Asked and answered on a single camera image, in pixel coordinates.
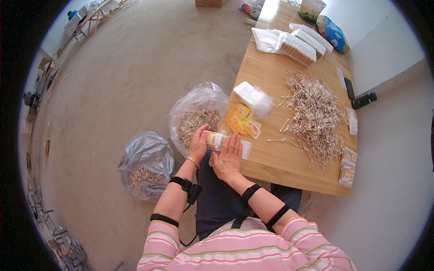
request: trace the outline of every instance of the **forearm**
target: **forearm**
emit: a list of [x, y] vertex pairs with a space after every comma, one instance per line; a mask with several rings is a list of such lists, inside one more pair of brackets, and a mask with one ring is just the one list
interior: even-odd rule
[[[240, 195], [242, 195], [247, 188], [254, 185], [254, 182], [247, 180], [243, 175], [237, 174], [227, 180], [227, 183]], [[271, 194], [265, 189], [257, 190], [249, 199], [249, 206], [265, 223], [285, 205], [283, 201]], [[298, 217], [299, 215], [293, 210], [288, 210], [273, 226], [277, 234], [281, 234], [286, 222], [291, 218]]]
[[[175, 176], [191, 181], [195, 169], [196, 164], [186, 160]], [[169, 183], [155, 206], [154, 213], [165, 215], [179, 222], [186, 201], [187, 192], [183, 191], [179, 184]]]

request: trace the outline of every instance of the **stack of packaged boxes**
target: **stack of packaged boxes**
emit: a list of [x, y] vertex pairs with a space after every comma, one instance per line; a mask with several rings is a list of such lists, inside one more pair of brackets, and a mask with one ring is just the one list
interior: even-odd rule
[[348, 148], [344, 148], [344, 150], [342, 151], [341, 176], [338, 183], [339, 187], [352, 187], [356, 161], [357, 153]]

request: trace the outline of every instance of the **wooden table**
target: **wooden table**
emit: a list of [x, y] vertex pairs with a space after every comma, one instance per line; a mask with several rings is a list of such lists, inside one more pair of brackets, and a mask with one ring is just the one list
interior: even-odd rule
[[[279, 29], [290, 32], [289, 23], [306, 24], [298, 14], [298, 8], [282, 0], [266, 0], [256, 28]], [[339, 105], [342, 103], [351, 108], [351, 103], [346, 90], [339, 82], [336, 67], [342, 70], [344, 77], [351, 80], [351, 74], [344, 56], [337, 51], [326, 55], [317, 63], [313, 63], [307, 69], [295, 63], [286, 56], [265, 53], [256, 49], [255, 40], [252, 39], [247, 47], [246, 54], [238, 72], [235, 86], [247, 81], [251, 85], [260, 86], [269, 96], [274, 99], [274, 106], [268, 114], [268, 118], [259, 121], [262, 124], [262, 134], [257, 140], [250, 136], [243, 136], [242, 139], [252, 142], [252, 149], [248, 160], [243, 160], [241, 173], [247, 177], [277, 183], [284, 186], [299, 189], [321, 192], [332, 195], [349, 196], [351, 189], [338, 187], [340, 174], [340, 159], [333, 160], [322, 168], [315, 163], [310, 163], [305, 152], [289, 142], [267, 142], [267, 139], [290, 139], [295, 142], [292, 132], [280, 133], [285, 121], [292, 119], [295, 110], [279, 103], [283, 100], [281, 96], [288, 95], [288, 86], [281, 75], [285, 75], [284, 69], [306, 75], [311, 80], [324, 80], [323, 84], [339, 98]], [[240, 103], [234, 91], [226, 106], [224, 117], [220, 124], [220, 130], [231, 131], [226, 123], [228, 112], [236, 104]], [[344, 146], [357, 151], [357, 136], [350, 136], [346, 125], [340, 128], [344, 133], [341, 135]]]
[[89, 12], [87, 14], [86, 18], [77, 26], [77, 30], [74, 31], [74, 37], [76, 39], [77, 39], [76, 36], [79, 35], [79, 34], [83, 34], [86, 37], [86, 35], [84, 34], [84, 32], [82, 30], [82, 27], [87, 22], [89, 22], [89, 28], [87, 30], [87, 34], [89, 34], [89, 32], [90, 32], [90, 24], [91, 24], [92, 21], [95, 21], [95, 30], [94, 30], [94, 33], [96, 33], [96, 29], [98, 27], [98, 21], [101, 21], [104, 17], [111, 17], [111, 15], [105, 15], [102, 12], [102, 10], [101, 10], [102, 7], [105, 6], [108, 2], [110, 2], [110, 0], [104, 0], [104, 1], [102, 1], [95, 10], [93, 10], [92, 12]]

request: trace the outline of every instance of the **pile of cotton swabs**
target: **pile of cotton swabs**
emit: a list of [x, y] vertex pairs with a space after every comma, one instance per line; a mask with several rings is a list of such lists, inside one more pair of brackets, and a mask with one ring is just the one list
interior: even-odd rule
[[337, 96], [319, 81], [311, 81], [300, 73], [286, 71], [288, 96], [279, 105], [295, 108], [294, 118], [283, 125], [280, 132], [292, 131], [293, 139], [307, 153], [311, 163], [327, 165], [342, 151], [342, 140], [337, 132], [344, 116], [338, 107]]

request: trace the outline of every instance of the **hand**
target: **hand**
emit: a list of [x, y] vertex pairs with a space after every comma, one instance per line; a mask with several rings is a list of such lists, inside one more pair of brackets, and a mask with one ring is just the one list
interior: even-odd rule
[[219, 179], [227, 183], [232, 177], [240, 174], [242, 153], [243, 145], [241, 136], [238, 134], [226, 138], [220, 155], [215, 152], [211, 153], [214, 172]]
[[200, 127], [196, 133], [191, 137], [190, 148], [188, 149], [188, 156], [200, 163], [205, 153], [207, 152], [207, 144], [206, 144], [206, 132], [210, 126], [205, 124]]

